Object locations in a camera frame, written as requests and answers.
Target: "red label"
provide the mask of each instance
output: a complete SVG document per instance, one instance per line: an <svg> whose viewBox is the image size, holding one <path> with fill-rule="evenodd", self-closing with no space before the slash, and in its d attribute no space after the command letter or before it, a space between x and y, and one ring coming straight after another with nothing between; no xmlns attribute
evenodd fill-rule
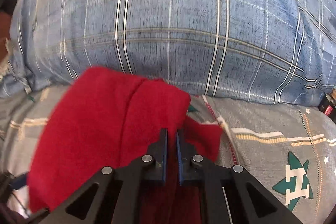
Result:
<svg viewBox="0 0 336 224"><path fill-rule="evenodd" d="M331 106L328 106L327 109L325 110L324 114L329 116L329 114L331 113L332 110L333 110L333 108Z"/></svg>

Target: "green logo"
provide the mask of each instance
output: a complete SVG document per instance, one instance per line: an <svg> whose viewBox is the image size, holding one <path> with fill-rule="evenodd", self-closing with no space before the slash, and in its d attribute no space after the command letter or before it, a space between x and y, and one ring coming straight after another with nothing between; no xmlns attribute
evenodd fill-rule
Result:
<svg viewBox="0 0 336 224"><path fill-rule="evenodd" d="M286 196L286 205L293 211L300 198L313 199L313 191L307 177L309 160L302 165L298 158L288 152L288 165L286 165L286 177L272 187L273 190Z"/></svg>

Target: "stripe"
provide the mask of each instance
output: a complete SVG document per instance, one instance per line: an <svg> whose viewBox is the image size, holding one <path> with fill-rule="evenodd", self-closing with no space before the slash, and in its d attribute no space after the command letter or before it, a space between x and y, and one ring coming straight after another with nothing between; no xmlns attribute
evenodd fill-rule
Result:
<svg viewBox="0 0 336 224"><path fill-rule="evenodd" d="M121 61L121 56L120 56L120 51L119 51L119 46L118 46L118 21L119 21L119 8L120 8L120 0L118 0L118 5L117 5L117 14L115 16L115 32L114 32L114 37L115 37L115 45L117 46L117 54L120 62L121 69L123 73L125 73L123 63Z"/></svg>
<svg viewBox="0 0 336 224"><path fill-rule="evenodd" d="M179 32L184 32L184 33L197 33L197 34L202 34L202 35L208 35L208 36L216 36L216 34L214 34L214 33L211 33L211 32L205 32L205 31L199 31L199 30L193 30L193 29L186 29L186 28L135 28L135 29L130 29L130 30L126 30L126 32L139 32L139 31L141 31L141 32L155 32L155 31L167 31L167 32L169 32L169 31L179 31ZM102 34L100 34L100 35L107 35L107 34L115 34L115 32L113 31L113 32L105 32L105 33L102 33ZM95 37L95 35L91 35L91 36L87 36L86 37L86 39L89 39L89 38L91 38L91 37ZM219 38L223 38L223 39L225 39L225 36L223 36L223 35L219 35ZM73 42L73 41L76 41L76 40L82 40L83 39L83 37L78 37L78 38L73 38L73 39L69 39L69 40L66 40L65 42L67 42L67 43L69 43L69 42ZM233 42L237 42L237 43L239 43L239 44L242 44L242 45L245 45L245 46L248 46L248 47L251 47L251 48L254 48L254 49L257 49L257 50L259 50L259 51L261 51L261 52L265 52L266 54L268 54L268 55L270 55L270 56L272 56L272 57L274 57L274 58L276 58L276 59L278 59L278 60L280 60L280 61L282 61L282 62L284 62L284 63L286 63L286 64L288 64L288 65L290 65L291 63L290 62L288 62L287 60L285 60L285 59L283 59L283 58L281 58L281 57L279 57L279 56L277 56L277 55L275 55L275 54L273 54L272 52L269 52L269 51L267 51L267 50L264 50L263 48L260 48L260 47L257 47L257 46L255 46L255 45L252 45L252 44L249 44L249 43L247 43L247 42L244 42L244 41L241 41L241 40L239 40L239 39L235 39L235 38L228 38L228 40L229 41L233 41ZM210 43L205 43L205 42L202 42L202 44L204 44L204 45L209 45L209 46L214 46L214 44L210 44ZM55 47L49 47L48 48L48 50L52 50L52 49L55 49ZM300 67L296 67L296 69L297 70L300 70L301 72L305 72L302 68L300 68ZM302 77L302 76L300 76L300 75L297 75L297 74L294 74L294 76L296 76L296 77L299 77L299 78L301 78L302 80L305 80L305 81L307 81L307 82L315 82L315 79L308 79L308 78L306 78L305 76L304 77ZM334 85L328 85L328 84L320 84L321 86L330 86L330 87L332 87L332 86L334 86Z"/></svg>
<svg viewBox="0 0 336 224"><path fill-rule="evenodd" d="M226 121L224 120L224 118L222 116L219 116L219 117L216 116L214 110L212 109L211 105L209 104L209 102L207 100L207 97L205 95L202 95L202 98L205 102L206 107L208 108L209 112L211 113L212 117L214 119L216 119L216 121L218 122L218 125L221 127L223 132L228 137L228 144L229 144L229 149L231 151L233 163L238 164L239 163L239 158L238 158L238 155L236 154L237 149L236 149L235 143L232 141L232 136L231 136L230 128L229 128L228 124L226 123Z"/></svg>
<svg viewBox="0 0 336 224"><path fill-rule="evenodd" d="M46 48L49 47L49 28L50 28L50 0L48 1L48 28L47 28L47 39L46 39ZM53 73L56 74L52 68L51 68L51 62L50 62L50 58L48 57L48 63L49 63L49 70Z"/></svg>
<svg viewBox="0 0 336 224"><path fill-rule="evenodd" d="M41 97L40 97L41 102L48 98L49 91L50 91L50 88L45 88L44 90L42 90Z"/></svg>
<svg viewBox="0 0 336 224"><path fill-rule="evenodd" d="M89 0L86 0L85 21L84 21L84 37L86 36L86 22L87 22L87 7L88 7L88 3L89 3ZM90 67L92 67L92 64L90 62L89 56L87 55L87 51L86 51L86 39L84 39L84 51L85 51L85 55L86 55L87 61L89 61L89 65L90 65Z"/></svg>
<svg viewBox="0 0 336 224"><path fill-rule="evenodd" d="M19 33L20 33L21 41L22 41L22 35L21 35L21 29L20 29L20 20L17 21L17 24L18 24L18 28L19 28ZM20 39L19 39L19 35L17 35L17 40L18 40L18 42L19 42L20 50L21 50L21 53L22 53L22 55L23 55L23 50L22 50L22 47L21 47L21 43L20 43Z"/></svg>
<svg viewBox="0 0 336 224"><path fill-rule="evenodd" d="M245 141L257 141L260 143L264 143L264 144L276 144L276 143L284 143L284 142L288 142L288 139L286 137L277 137L277 138L273 138L273 139L263 139L263 138L258 138L256 136L253 135L243 135L243 134L237 134L236 138L239 140L245 140ZM321 143L326 141L325 138L321 138L318 140L308 140L307 141L301 141L301 142L293 142L290 145L293 147L296 146L302 146L302 145L311 145L312 143L317 144L317 143Z"/></svg>
<svg viewBox="0 0 336 224"><path fill-rule="evenodd" d="M211 75L212 75L212 70L213 70L213 65L215 63L216 55L217 55L217 47L218 47L218 39L219 39L219 24L220 24L220 15L221 15L221 0L217 0L217 28L216 28L216 41L215 41L215 50L212 56L212 62L210 66L210 71L208 75L208 80L207 80L207 86L205 89L205 94L208 94L209 90L209 85L210 85L210 80L211 80Z"/></svg>
<svg viewBox="0 0 336 224"><path fill-rule="evenodd" d="M35 5L35 27L34 27L34 30L35 30L35 28L37 26L37 9L38 9L38 3L39 3L39 0L36 0L36 5ZM35 52L35 63L36 63L36 66L37 66L38 70L41 72L41 69L40 69L40 67L38 65L38 62L37 62L37 51L34 51L34 52Z"/></svg>
<svg viewBox="0 0 336 224"><path fill-rule="evenodd" d="M171 27L171 8L173 0L169 0L169 15L168 15L168 29ZM168 81L170 80L170 60L169 60L169 51L170 51L170 31L168 31L168 43L167 43L167 70L168 70Z"/></svg>
<svg viewBox="0 0 336 224"><path fill-rule="evenodd" d="M271 138L271 137L284 137L284 135L280 131L274 131L269 133L256 133L248 128L231 128L233 133L248 133L255 135L260 138Z"/></svg>
<svg viewBox="0 0 336 224"><path fill-rule="evenodd" d="M323 28L322 28L322 27L323 27L323 2L322 2L322 0L321 0L321 3L322 3L322 16L321 16L322 21L321 21L321 30L323 30ZM323 57L323 53L324 53L323 34L322 34L322 46L323 46L323 49L322 49L321 57ZM317 86L318 84L320 84L322 80L323 80L323 70L322 70L322 72L321 72L321 80L320 80L319 82L317 82L316 86Z"/></svg>
<svg viewBox="0 0 336 224"><path fill-rule="evenodd" d="M268 42L268 25L269 25L269 14L268 14L268 0L266 0L266 10L264 10L264 13L266 12L266 36L265 36L265 46L264 46L264 49L267 48L267 42ZM251 97L251 89L253 87L253 84L254 84L254 81L255 79L257 78L257 75L258 75L258 72L260 70L260 67L261 67L261 64L262 62L259 63L259 66L258 66L258 69L257 69L257 72L253 78L253 81L251 83L251 86L250 86L250 89L249 89L249 97L248 97L248 102L250 101L250 97Z"/></svg>
<svg viewBox="0 0 336 224"><path fill-rule="evenodd" d="M61 3L61 13L62 13L62 16L61 16L61 26L60 26L60 43L59 43L59 53L60 53L60 57L61 57L61 60L64 62L63 60L63 56L62 56L62 42L64 42L65 39L62 39L62 30L63 30L63 20L64 20L64 6L65 6L65 2L66 0L64 0L64 3L63 3L63 0L62 0L62 3ZM71 71L70 71L70 68L68 67L68 65L65 63L65 66L67 67L68 69L68 72L71 76L71 78L73 78L72 74L71 74Z"/></svg>
<svg viewBox="0 0 336 224"><path fill-rule="evenodd" d="M18 127L18 126L14 126L14 125L12 125L12 124L10 124L9 125L11 128L14 128L14 129L20 129L20 127Z"/></svg>
<svg viewBox="0 0 336 224"><path fill-rule="evenodd" d="M301 52L301 48L302 48L302 43L303 43L303 38L305 37L305 25L303 24L303 31L302 31L302 37L301 37L301 41L300 41L300 47L299 47L299 51L297 53L297 57L296 57L296 63L295 63L295 67L297 66L297 63L299 61L299 56L300 56L300 52ZM293 72L292 72L292 76L291 78L289 79L289 81L287 82L287 84L285 84L285 86L282 88L282 90L280 91L280 94L279 94L279 103L280 103L280 99L281 99L281 93L283 92L284 88L287 87L290 83L290 81L292 80L293 78L293 75L295 73L295 67L293 69Z"/></svg>
<svg viewBox="0 0 336 224"><path fill-rule="evenodd" d="M301 145L311 145L311 144L322 143L324 141L326 141L326 139L322 138L322 139L315 140L315 141L305 141L305 142L291 143L291 146L295 147L295 146L301 146Z"/></svg>
<svg viewBox="0 0 336 224"><path fill-rule="evenodd" d="M126 57L126 61L127 61L127 65L128 65L128 69L129 69L129 72L131 73L131 75L133 75L133 72L132 72L132 69L131 69L131 65L130 65L129 60L128 60L127 49L126 49L126 20L127 20L127 8L128 8L128 0L125 1L123 44L124 44L124 53L125 53L125 57Z"/></svg>
<svg viewBox="0 0 336 224"><path fill-rule="evenodd" d="M332 139L332 140L329 140L329 139L328 139L327 142L328 142L328 143L334 143L334 142L336 142L336 138L335 138L335 139Z"/></svg>
<svg viewBox="0 0 336 224"><path fill-rule="evenodd" d="M288 142L298 142L298 141L309 141L309 140L316 140L320 138L325 138L325 135L323 133L311 136L311 137L292 137L292 138L286 138L283 133L280 131L274 131L274 132L268 132L268 133L257 133L254 132L248 128L232 128L231 131L235 134L239 135L244 135L244 136L250 136L253 135L255 137L258 137L260 139L265 139L265 138L274 138L274 137L283 137L286 139Z"/></svg>
<svg viewBox="0 0 336 224"><path fill-rule="evenodd" d="M237 134L236 138L238 138L239 140L258 141L260 143L265 143L265 144L283 143L287 141L287 138L285 137L278 137L278 138L273 138L273 139L262 139L262 138L258 138L253 135L242 135L242 134Z"/></svg>
<svg viewBox="0 0 336 224"><path fill-rule="evenodd" d="M23 127L36 127L36 126L45 126L48 123L49 119L36 119L34 121L28 122L26 119L23 122Z"/></svg>
<svg viewBox="0 0 336 224"><path fill-rule="evenodd" d="M49 119L48 118L33 118L33 119L30 119L30 118L25 118L25 122L41 122L41 121L48 121Z"/></svg>
<svg viewBox="0 0 336 224"><path fill-rule="evenodd" d="M215 88L213 90L212 96L215 96L215 94L216 94L219 76L221 74L221 70L222 70L224 59L225 59L225 55L226 55L227 41L228 41L228 37L229 37L229 26L230 26L230 0L226 0L226 34L225 34L225 44L224 44L224 50L223 50L223 54L222 54L222 59L221 59L220 66L219 66L219 69L218 69L218 72L217 72L216 82L215 82Z"/></svg>
<svg viewBox="0 0 336 224"><path fill-rule="evenodd" d="M297 40L297 34L299 32L299 27L300 27L300 12L298 11L298 19L297 19L297 24L296 24L296 32L295 32L295 38L294 38L294 50L293 50L293 56L292 56L292 62L291 62L291 66L287 72L287 75L285 77L285 79L283 80L283 82L280 84L280 86L278 86L277 90L275 91L275 95L274 95L274 102L273 102L273 105L275 105L276 103L276 100L277 100L277 92L279 90L279 88L284 84L284 82L287 80L287 77L290 73L290 70L293 66L293 63L294 63L294 58L295 58L295 48L296 48L296 40Z"/></svg>
<svg viewBox="0 0 336 224"><path fill-rule="evenodd" d="M14 122L14 121L11 121L10 124L12 124L13 126L19 126L19 127L21 126L21 124L16 123L16 122Z"/></svg>

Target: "metal screw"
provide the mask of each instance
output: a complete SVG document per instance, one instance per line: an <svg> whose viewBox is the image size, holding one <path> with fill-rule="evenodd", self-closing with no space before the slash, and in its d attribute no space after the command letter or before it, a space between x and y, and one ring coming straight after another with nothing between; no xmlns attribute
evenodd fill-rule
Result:
<svg viewBox="0 0 336 224"><path fill-rule="evenodd" d="M203 160L203 157L201 155L195 155L193 156L193 160L196 162L201 162Z"/></svg>
<svg viewBox="0 0 336 224"><path fill-rule="evenodd" d="M244 168L239 164L233 166L233 171L235 171L236 173L241 173L241 172L243 172L243 170L244 170Z"/></svg>
<svg viewBox="0 0 336 224"><path fill-rule="evenodd" d="M109 166L105 166L105 167L101 170L101 172L102 172L104 175L111 174L111 172L112 172L112 168L109 167Z"/></svg>
<svg viewBox="0 0 336 224"><path fill-rule="evenodd" d="M144 162L150 162L153 159L153 157L151 155L144 155L144 156L142 156L141 159Z"/></svg>

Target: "wire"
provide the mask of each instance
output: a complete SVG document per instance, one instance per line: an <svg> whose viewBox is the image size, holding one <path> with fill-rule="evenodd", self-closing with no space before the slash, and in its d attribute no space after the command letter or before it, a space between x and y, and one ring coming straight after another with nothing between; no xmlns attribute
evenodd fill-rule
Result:
<svg viewBox="0 0 336 224"><path fill-rule="evenodd" d="M12 195L14 196L14 198L16 199L16 201L20 204L20 206L24 210L24 212L26 214L26 217L29 217L29 214L28 214L28 211L27 211L26 207L23 206L22 202L18 199L18 197L14 193L12 193Z"/></svg>

